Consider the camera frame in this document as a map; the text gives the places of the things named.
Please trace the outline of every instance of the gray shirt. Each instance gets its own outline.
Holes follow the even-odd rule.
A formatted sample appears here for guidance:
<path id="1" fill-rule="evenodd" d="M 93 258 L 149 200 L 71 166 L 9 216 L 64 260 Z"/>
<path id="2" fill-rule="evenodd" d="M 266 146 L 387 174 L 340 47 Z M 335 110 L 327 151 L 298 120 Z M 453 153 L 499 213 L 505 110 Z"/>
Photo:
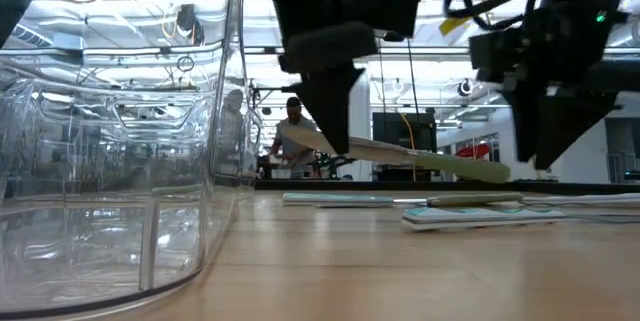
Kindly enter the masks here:
<path id="1" fill-rule="evenodd" d="M 293 124 L 289 123 L 289 119 L 285 119 L 278 122 L 278 125 L 276 126 L 275 139 L 276 141 L 280 141 L 280 143 L 282 144 L 282 154 L 284 156 L 293 156 L 308 149 L 308 147 L 300 145 L 297 142 L 283 136 L 283 129 L 289 125 Z M 316 124 L 308 118 L 305 118 L 304 116 L 300 116 L 300 122 L 298 122 L 298 124 L 294 126 L 304 127 L 306 129 L 316 131 Z M 291 172 L 296 173 L 306 171 L 307 163 L 311 161 L 313 161 L 313 152 L 308 152 L 302 157 L 298 157 L 293 161 L 290 161 L 289 167 L 291 168 Z"/>

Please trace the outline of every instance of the man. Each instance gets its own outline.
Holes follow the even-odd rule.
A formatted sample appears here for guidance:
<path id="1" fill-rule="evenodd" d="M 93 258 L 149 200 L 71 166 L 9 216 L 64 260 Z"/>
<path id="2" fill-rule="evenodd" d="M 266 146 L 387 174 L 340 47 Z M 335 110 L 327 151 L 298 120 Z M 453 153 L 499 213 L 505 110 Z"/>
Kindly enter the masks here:
<path id="1" fill-rule="evenodd" d="M 242 126 L 244 118 L 242 116 L 242 103 L 244 94 L 235 89 L 229 92 L 222 103 L 222 113 L 220 115 L 220 125 L 216 138 L 218 152 L 218 172 L 224 174 L 235 174 L 240 158 L 240 145 L 242 143 Z"/>
<path id="2" fill-rule="evenodd" d="M 287 118 L 276 126 L 276 137 L 271 146 L 271 154 L 277 155 L 282 146 L 282 158 L 288 161 L 287 167 L 291 169 L 291 178 L 302 178 L 304 172 L 308 170 L 307 163 L 313 161 L 313 150 L 283 136 L 284 128 L 292 125 L 316 130 L 313 121 L 302 116 L 302 104 L 297 97 L 290 97 L 287 100 Z"/>

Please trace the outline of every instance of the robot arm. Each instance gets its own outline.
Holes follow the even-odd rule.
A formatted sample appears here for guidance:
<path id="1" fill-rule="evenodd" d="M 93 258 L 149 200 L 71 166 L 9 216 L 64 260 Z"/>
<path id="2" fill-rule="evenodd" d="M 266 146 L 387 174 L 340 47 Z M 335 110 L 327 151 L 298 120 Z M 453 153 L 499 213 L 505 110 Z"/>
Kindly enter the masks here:
<path id="1" fill-rule="evenodd" d="M 283 36 L 283 71 L 338 153 L 348 151 L 349 91 L 362 70 L 353 59 L 375 54 L 377 38 L 413 35 L 420 0 L 273 0 Z M 640 75 L 636 64 L 602 61 L 612 27 L 626 21 L 620 0 L 529 0 L 522 15 L 489 25 L 479 15 L 510 0 L 486 0 L 450 18 L 471 17 L 488 33 L 472 37 L 478 79 L 501 83 L 511 104 L 518 158 L 548 168 L 578 137 L 615 108 L 617 92 Z M 610 76 L 617 83 L 607 82 Z"/>

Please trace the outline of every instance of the wooden table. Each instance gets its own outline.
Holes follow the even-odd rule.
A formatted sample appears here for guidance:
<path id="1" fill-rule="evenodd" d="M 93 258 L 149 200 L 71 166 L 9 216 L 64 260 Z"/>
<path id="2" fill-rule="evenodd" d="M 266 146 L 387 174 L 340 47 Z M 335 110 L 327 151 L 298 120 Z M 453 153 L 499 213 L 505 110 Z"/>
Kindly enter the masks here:
<path id="1" fill-rule="evenodd" d="M 639 224 L 416 234 L 399 210 L 283 207 L 281 195 L 240 204 L 206 274 L 109 319 L 640 320 Z"/>

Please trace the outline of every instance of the green light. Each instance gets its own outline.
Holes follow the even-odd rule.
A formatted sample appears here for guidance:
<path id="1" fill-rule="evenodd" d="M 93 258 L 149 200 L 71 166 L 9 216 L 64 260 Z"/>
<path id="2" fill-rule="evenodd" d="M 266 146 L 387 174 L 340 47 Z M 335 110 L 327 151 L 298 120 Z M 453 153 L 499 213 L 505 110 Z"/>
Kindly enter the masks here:
<path id="1" fill-rule="evenodd" d="M 604 22 L 604 20 L 607 19 L 607 12 L 606 11 L 600 11 L 598 12 L 598 15 L 596 16 L 596 22 Z"/>

